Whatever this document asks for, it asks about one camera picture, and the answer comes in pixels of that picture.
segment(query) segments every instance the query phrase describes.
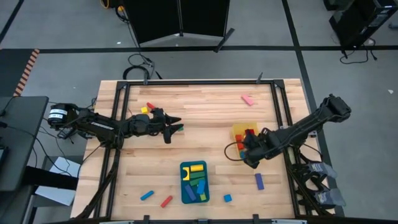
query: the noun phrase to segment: gray floor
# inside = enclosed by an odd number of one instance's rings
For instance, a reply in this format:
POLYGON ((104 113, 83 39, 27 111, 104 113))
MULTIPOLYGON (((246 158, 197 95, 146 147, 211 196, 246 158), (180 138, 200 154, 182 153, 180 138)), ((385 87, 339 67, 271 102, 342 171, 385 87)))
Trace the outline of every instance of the gray floor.
MULTIPOLYGON (((0 27, 17 0, 0 2, 0 27)), ((336 45, 328 25, 332 15, 321 0, 289 0, 300 45, 336 45)), ((398 14, 390 21, 398 23, 398 14)), ((380 45, 397 45, 398 31, 375 34, 380 45)), ((292 45, 280 0, 231 0, 228 26, 236 29, 227 45, 292 45)), ((216 45, 207 38, 171 38, 147 46, 216 45)), ((132 47, 125 24, 98 1, 25 0, 0 48, 132 47)), ((364 59, 356 52, 350 60, 364 59)), ((319 104, 329 93, 341 96, 353 109, 349 120, 325 125, 326 141, 337 183, 346 200, 348 217, 398 220, 395 212, 398 153, 395 149, 398 110, 396 58, 398 51, 375 51, 379 58, 365 64, 342 65, 340 52, 303 52, 310 82, 319 104)), ((101 80, 120 79, 129 53, 40 54, 23 95, 47 95, 51 101, 90 104, 101 80)), ((295 52, 221 51, 145 53, 164 78, 301 78, 295 52)), ((140 78, 139 72, 130 78, 140 78)), ((51 156, 61 155, 54 139, 39 135, 51 156)), ((62 141, 68 155, 83 155, 80 138, 62 141)), ((43 153, 39 153, 39 162, 43 153)), ((40 209, 35 223, 65 220, 70 208, 40 209)))

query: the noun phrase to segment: wooden table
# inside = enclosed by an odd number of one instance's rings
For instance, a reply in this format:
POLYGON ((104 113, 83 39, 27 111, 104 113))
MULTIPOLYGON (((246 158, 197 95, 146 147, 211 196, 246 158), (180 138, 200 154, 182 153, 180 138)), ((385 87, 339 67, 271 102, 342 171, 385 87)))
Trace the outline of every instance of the wooden table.
MULTIPOLYGON (((117 81, 102 81, 98 92, 96 112, 111 116, 117 81)), ((293 122, 308 115, 307 102, 299 79, 285 79, 293 122)), ((123 94, 119 100, 122 105, 123 94)), ((179 85, 134 86, 130 90, 128 108, 133 114, 151 102, 171 116, 182 118, 184 131, 172 136, 171 144, 164 144, 162 136, 131 137, 124 142, 118 170, 112 220, 173 219, 248 219, 253 214, 260 218, 293 218, 294 212, 283 155, 269 161, 262 160, 256 170, 243 162, 227 160, 223 149, 233 142, 234 123, 256 122, 263 127, 277 129, 271 88, 267 85, 179 85), (251 96, 253 106, 245 104, 241 95, 251 96), (210 201, 185 205, 180 196, 179 165, 185 161, 204 160, 208 166, 210 201), (261 173, 265 190, 258 190, 255 173, 261 173), (145 201, 140 196, 153 190, 145 201), (223 195, 231 194, 233 201, 225 203, 223 195), (174 199, 165 207, 160 204, 169 196, 174 199)), ((279 94, 280 107, 282 100, 279 94)), ((89 140, 87 156, 98 146, 89 140)), ((307 144, 317 148, 314 138, 307 144)), ((317 152, 303 146, 302 152, 310 159, 320 160, 317 152)), ((231 157, 237 156, 234 149, 231 157)), ((83 164, 76 190, 71 217, 78 215, 98 188, 104 149, 98 149, 83 164)), ((105 214, 103 197, 101 215, 105 214)))

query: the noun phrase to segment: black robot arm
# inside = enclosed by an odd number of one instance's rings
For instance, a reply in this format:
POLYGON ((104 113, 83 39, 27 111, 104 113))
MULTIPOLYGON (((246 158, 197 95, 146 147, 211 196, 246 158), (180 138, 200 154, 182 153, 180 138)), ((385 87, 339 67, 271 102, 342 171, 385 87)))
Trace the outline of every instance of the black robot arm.
POLYGON ((159 133, 163 134, 165 143, 171 143, 171 135, 183 127, 183 124, 174 124, 181 118, 171 117, 161 108, 154 108, 151 113, 153 118, 137 114, 117 121, 74 104, 58 103, 51 106, 48 124, 56 130, 73 128, 94 135, 104 147, 110 148, 120 149, 124 138, 159 133))
POLYGON ((330 95, 312 114, 286 129, 270 131, 264 128, 258 136, 246 135, 243 161, 255 169, 261 159, 272 159, 291 145, 300 147, 310 132, 321 130, 328 121, 340 123, 350 114, 351 108, 340 97, 330 95))

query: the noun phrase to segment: blue block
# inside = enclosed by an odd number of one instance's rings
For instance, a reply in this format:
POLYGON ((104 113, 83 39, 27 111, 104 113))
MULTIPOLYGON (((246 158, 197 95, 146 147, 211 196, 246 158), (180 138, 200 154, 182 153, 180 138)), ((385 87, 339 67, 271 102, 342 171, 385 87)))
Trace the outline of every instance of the blue block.
POLYGON ((205 191, 205 180, 199 180, 199 185, 198 185, 198 189, 197 189, 197 194, 203 194, 205 191))
POLYGON ((224 201, 225 201, 225 202, 230 202, 230 201, 232 201, 231 195, 224 195, 224 201))
POLYGON ((187 191, 187 194, 188 194, 188 196, 189 196, 189 198, 192 200, 192 201, 194 201, 194 200, 196 200, 197 199, 197 197, 195 196, 195 194, 193 193, 193 190, 192 190, 192 188, 191 188, 191 185, 186 185, 185 186, 185 190, 187 191))
POLYGON ((154 192, 153 190, 151 190, 150 192, 144 194, 144 195, 141 197, 141 200, 145 200, 145 199, 149 198, 149 197, 150 197, 151 195, 153 195, 154 193, 155 193, 155 192, 154 192))
POLYGON ((254 174, 256 176, 257 188, 259 190, 264 190, 264 184, 262 183, 261 174, 254 174))

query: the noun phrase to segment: yellow block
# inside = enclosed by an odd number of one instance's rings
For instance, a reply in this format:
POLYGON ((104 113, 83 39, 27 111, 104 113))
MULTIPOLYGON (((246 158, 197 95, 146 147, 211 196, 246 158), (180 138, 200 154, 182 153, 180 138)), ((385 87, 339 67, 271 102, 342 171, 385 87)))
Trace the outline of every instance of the yellow block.
POLYGON ((196 172, 196 171, 203 171, 203 164, 192 165, 191 172, 196 172))
POLYGON ((141 108, 141 113, 147 114, 148 108, 146 108, 146 107, 141 108))
POLYGON ((183 167, 182 169, 187 172, 187 176, 185 176, 182 180, 189 180, 189 167, 183 167))
POLYGON ((206 193, 200 195, 200 200, 206 200, 206 193))

